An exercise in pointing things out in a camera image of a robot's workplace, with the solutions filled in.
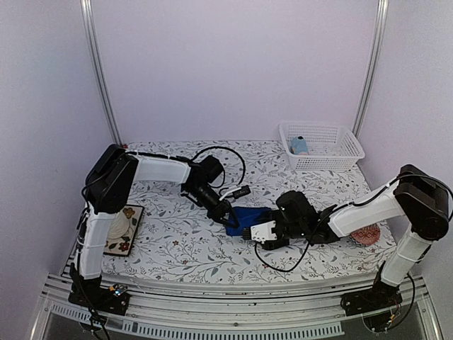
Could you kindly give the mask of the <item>dark blue towel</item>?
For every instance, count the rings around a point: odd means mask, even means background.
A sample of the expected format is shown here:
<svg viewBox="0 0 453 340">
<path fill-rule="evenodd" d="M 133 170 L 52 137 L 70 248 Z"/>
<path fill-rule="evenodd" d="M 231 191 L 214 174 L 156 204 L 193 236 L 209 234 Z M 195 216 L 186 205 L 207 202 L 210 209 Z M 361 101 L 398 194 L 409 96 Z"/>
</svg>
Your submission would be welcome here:
<svg viewBox="0 0 453 340">
<path fill-rule="evenodd" d="M 272 209 L 268 207 L 249 208 L 236 206 L 233 207 L 233 211 L 239 226 L 226 226 L 226 235 L 241 237 L 244 229 L 269 221 Z"/>
</svg>

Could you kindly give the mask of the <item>light blue orange dotted towel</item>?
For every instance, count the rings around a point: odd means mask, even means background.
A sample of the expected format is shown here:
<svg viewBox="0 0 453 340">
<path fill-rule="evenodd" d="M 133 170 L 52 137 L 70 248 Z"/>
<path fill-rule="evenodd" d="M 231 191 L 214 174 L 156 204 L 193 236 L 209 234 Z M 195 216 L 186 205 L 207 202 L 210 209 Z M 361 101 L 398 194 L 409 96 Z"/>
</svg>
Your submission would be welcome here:
<svg viewBox="0 0 453 340">
<path fill-rule="evenodd" d="M 290 143 L 290 152 L 294 155 L 308 155 L 306 140 L 302 136 L 294 137 Z"/>
</svg>

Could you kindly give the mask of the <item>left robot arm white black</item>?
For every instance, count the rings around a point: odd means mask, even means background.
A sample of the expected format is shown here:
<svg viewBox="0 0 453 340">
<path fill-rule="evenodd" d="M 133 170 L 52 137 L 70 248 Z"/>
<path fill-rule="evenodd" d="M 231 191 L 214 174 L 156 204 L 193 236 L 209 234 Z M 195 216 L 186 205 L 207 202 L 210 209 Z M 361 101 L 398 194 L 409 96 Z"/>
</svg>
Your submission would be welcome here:
<svg viewBox="0 0 453 340">
<path fill-rule="evenodd" d="M 126 206 L 136 182 L 178 184 L 184 197 L 206 209 L 209 219 L 227 227 L 239 227 L 231 203 L 211 187 L 223 170 L 220 160 L 213 156 L 197 161 L 182 156 L 127 151 L 118 144 L 109 145 L 88 173 L 81 191 L 85 208 L 74 268 L 76 277 L 84 281 L 78 286 L 78 296 L 89 307 L 100 307 L 105 302 L 104 290 L 91 280 L 101 277 L 110 226 Z"/>
</svg>

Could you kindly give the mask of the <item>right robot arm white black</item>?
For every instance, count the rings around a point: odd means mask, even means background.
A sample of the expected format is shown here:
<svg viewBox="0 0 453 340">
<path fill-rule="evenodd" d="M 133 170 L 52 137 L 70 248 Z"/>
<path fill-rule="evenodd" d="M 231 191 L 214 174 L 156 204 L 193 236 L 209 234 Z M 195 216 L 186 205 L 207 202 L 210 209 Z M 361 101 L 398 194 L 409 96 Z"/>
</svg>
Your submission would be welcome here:
<svg viewBox="0 0 453 340">
<path fill-rule="evenodd" d="M 253 226 L 251 235 L 270 249 L 298 238 L 310 245 L 329 244 L 364 227 L 405 220 L 407 229 L 396 250 L 384 261 L 377 284 L 366 294 L 366 303 L 380 309 L 432 244 L 447 234 L 451 202 L 452 189 L 447 184 L 407 164 L 395 178 L 361 198 L 324 210 L 316 210 L 302 192 L 288 191 L 277 199 L 276 210 L 265 213 Z"/>
</svg>

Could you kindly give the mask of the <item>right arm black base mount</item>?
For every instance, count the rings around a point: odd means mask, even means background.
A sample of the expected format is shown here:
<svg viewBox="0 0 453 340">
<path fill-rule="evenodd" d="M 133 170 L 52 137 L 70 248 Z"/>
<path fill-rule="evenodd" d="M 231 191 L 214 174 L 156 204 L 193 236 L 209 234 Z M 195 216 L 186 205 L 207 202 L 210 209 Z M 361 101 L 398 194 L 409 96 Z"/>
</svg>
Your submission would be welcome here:
<svg viewBox="0 0 453 340">
<path fill-rule="evenodd" d="M 402 302 L 399 286 L 384 283 L 378 272 L 371 288 L 343 294 L 340 306 L 347 316 L 352 316 L 397 306 Z"/>
</svg>

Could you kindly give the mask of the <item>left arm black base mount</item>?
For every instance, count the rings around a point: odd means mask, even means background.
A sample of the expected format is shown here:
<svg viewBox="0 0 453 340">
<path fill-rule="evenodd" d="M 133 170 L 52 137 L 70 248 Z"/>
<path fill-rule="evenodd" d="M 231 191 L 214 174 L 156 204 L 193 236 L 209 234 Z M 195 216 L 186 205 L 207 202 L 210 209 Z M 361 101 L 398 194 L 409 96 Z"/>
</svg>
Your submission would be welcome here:
<svg viewBox="0 0 453 340">
<path fill-rule="evenodd" d="M 101 287 L 101 277 L 86 280 L 75 275 L 68 301 L 97 312 L 125 316 L 129 307 L 130 294 L 127 287 L 119 284 Z"/>
</svg>

